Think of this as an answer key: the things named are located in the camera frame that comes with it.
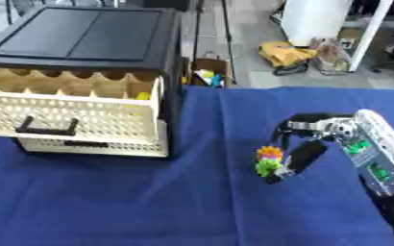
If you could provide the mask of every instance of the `basket handle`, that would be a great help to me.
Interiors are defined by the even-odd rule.
[[[19,127],[15,128],[14,131],[19,134],[34,134],[34,135],[76,135],[76,127],[79,120],[72,118],[68,129],[42,129],[30,127],[35,119],[32,116],[27,116]]]

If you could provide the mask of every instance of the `yellow object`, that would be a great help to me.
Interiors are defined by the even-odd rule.
[[[277,157],[278,161],[281,161],[283,160],[283,151],[277,147],[263,146],[257,150],[257,159],[260,160],[264,156]]]
[[[149,94],[148,92],[140,92],[136,97],[136,100],[150,100],[150,99],[151,99],[151,94]]]
[[[278,67],[309,60],[316,57],[317,51],[295,48],[289,42],[264,42],[259,46],[259,54]]]
[[[202,69],[200,70],[200,72],[201,72],[201,76],[205,79],[211,79],[213,76],[215,76],[215,72],[211,70]]]

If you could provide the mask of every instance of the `black storage box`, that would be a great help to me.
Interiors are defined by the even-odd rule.
[[[103,73],[107,77],[126,72],[159,74],[164,88],[159,119],[166,122],[171,155],[181,107],[180,28],[180,17],[172,10],[44,6],[0,34],[0,68],[38,70],[52,77],[57,71]],[[85,145],[81,139],[76,142]],[[87,146],[104,144],[90,141]],[[139,145],[130,148],[138,150]]]

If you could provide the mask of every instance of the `beige plastic basket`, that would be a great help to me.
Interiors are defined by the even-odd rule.
[[[165,123],[158,120],[163,79],[147,77],[142,81],[135,74],[0,68],[0,136],[22,138],[29,151],[136,153],[125,147],[60,146],[65,141],[82,141],[141,145],[146,146],[145,153],[154,150],[153,156],[166,155]],[[146,100],[136,100],[141,93]]]

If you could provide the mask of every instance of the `cardboard box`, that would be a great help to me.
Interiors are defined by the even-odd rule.
[[[223,75],[225,77],[224,87],[228,88],[231,86],[232,80],[229,76],[227,76],[229,75],[229,64],[226,61],[221,59],[199,58],[195,61],[195,70],[198,71],[201,69],[211,70],[216,74]],[[201,80],[195,79],[193,77],[190,78],[190,84],[193,86],[208,86]]]

